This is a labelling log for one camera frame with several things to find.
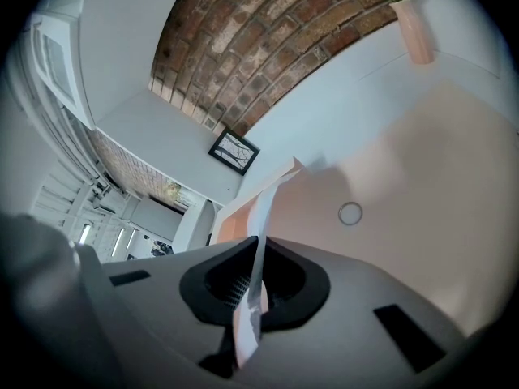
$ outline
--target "window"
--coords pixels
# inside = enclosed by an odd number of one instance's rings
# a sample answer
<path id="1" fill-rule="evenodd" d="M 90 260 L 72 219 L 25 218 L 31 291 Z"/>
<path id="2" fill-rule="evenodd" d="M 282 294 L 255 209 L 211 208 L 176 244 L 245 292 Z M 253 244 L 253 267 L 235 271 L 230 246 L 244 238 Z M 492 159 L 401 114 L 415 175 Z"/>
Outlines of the window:
<path id="1" fill-rule="evenodd" d="M 127 249 L 130 247 L 131 245 L 131 240 L 133 239 L 134 235 L 135 235 L 135 232 L 137 232 L 137 229 L 133 229 L 133 232 L 131 233 L 131 236 L 130 236 L 130 241 L 128 241 L 128 245 L 127 245 Z"/>
<path id="2" fill-rule="evenodd" d="M 90 232 L 90 228 L 92 226 L 90 224 L 86 224 L 83 227 L 83 230 L 81 231 L 81 236 L 79 237 L 79 243 L 80 245 L 83 245 L 85 241 L 87 240 L 88 232 Z"/>
<path id="3" fill-rule="evenodd" d="M 122 234 L 124 233 L 124 229 L 121 229 L 121 232 L 119 232 L 119 235 L 117 236 L 117 241 L 115 241 L 114 250 L 112 250 L 112 256 L 115 255 L 115 251 L 117 250 L 117 245 L 119 245 L 119 242 L 121 241 Z"/>

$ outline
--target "black picture frame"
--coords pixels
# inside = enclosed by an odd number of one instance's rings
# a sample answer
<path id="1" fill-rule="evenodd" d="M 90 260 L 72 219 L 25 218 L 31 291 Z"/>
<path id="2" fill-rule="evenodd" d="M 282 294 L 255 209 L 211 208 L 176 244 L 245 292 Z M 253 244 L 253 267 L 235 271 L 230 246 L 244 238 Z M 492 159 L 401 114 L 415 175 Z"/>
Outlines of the black picture frame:
<path id="1" fill-rule="evenodd" d="M 237 145 L 234 140 L 237 140 L 241 145 Z M 226 144 L 233 144 L 236 146 L 238 150 L 243 151 L 245 148 L 247 151 L 245 152 L 245 157 L 239 157 L 233 155 L 233 152 L 228 151 L 225 148 Z M 230 167 L 232 170 L 234 170 L 236 173 L 241 174 L 242 176 L 247 172 L 249 167 L 251 167 L 252 162 L 255 160 L 255 158 L 260 153 L 260 150 L 246 141 L 243 137 L 240 137 L 238 134 L 236 134 L 234 131 L 230 130 L 229 128 L 225 128 L 221 134 L 220 137 L 218 137 L 217 141 L 212 145 L 211 149 L 209 150 L 209 155 L 226 165 L 227 167 Z"/>

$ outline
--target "black slot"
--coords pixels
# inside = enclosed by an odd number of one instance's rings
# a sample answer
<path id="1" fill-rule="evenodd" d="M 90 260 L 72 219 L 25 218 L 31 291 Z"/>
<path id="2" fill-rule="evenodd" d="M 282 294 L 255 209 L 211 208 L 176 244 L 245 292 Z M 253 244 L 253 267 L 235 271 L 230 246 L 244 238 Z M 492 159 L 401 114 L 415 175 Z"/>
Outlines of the black slot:
<path id="1" fill-rule="evenodd" d="M 112 285 L 114 287 L 118 287 L 119 285 L 141 281 L 149 277 L 150 275 L 141 269 L 139 271 L 127 272 L 126 274 L 121 274 L 120 276 L 111 276 L 109 279 L 112 281 Z"/>
<path id="2" fill-rule="evenodd" d="M 381 307 L 373 312 L 416 373 L 434 365 L 445 356 L 444 350 L 399 306 Z"/>

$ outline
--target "pink wall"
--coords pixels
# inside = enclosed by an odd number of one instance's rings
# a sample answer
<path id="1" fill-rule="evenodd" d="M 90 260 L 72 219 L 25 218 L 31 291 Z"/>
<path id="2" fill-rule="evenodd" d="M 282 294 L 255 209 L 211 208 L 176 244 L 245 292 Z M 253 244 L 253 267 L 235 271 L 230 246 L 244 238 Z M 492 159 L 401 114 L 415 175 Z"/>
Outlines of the pink wall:
<path id="1" fill-rule="evenodd" d="M 269 235 L 373 263 L 469 335 L 517 274 L 517 145 L 501 115 L 441 83 L 356 155 L 282 186 Z M 364 210 L 354 227 L 337 217 L 350 200 Z"/>

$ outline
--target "vase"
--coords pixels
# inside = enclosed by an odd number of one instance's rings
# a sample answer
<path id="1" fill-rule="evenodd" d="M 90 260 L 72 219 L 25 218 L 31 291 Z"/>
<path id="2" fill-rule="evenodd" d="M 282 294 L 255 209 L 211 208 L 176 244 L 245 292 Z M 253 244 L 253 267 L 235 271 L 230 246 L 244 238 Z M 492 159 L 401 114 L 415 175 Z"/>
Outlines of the vase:
<path id="1" fill-rule="evenodd" d="M 397 13 L 398 23 L 411 61 L 417 64 L 431 63 L 434 60 L 431 43 L 422 20 L 414 11 L 410 0 L 390 3 Z"/>

